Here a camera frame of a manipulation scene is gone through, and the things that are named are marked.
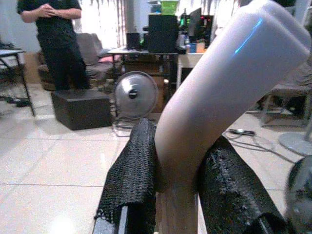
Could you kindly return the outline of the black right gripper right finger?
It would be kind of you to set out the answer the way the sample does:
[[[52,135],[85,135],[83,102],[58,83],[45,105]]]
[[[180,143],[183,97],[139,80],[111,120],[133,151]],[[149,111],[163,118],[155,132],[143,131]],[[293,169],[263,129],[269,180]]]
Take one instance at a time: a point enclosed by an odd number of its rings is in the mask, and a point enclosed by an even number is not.
[[[197,188],[209,234],[288,233],[258,176],[223,136],[206,152]]]

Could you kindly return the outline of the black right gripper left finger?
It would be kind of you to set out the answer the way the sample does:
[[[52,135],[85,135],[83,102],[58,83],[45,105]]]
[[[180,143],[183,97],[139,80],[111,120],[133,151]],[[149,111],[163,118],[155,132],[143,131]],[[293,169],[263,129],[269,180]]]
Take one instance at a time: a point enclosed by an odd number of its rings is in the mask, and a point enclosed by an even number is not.
[[[156,125],[142,118],[109,169],[96,211],[96,234],[152,234],[156,224]]]

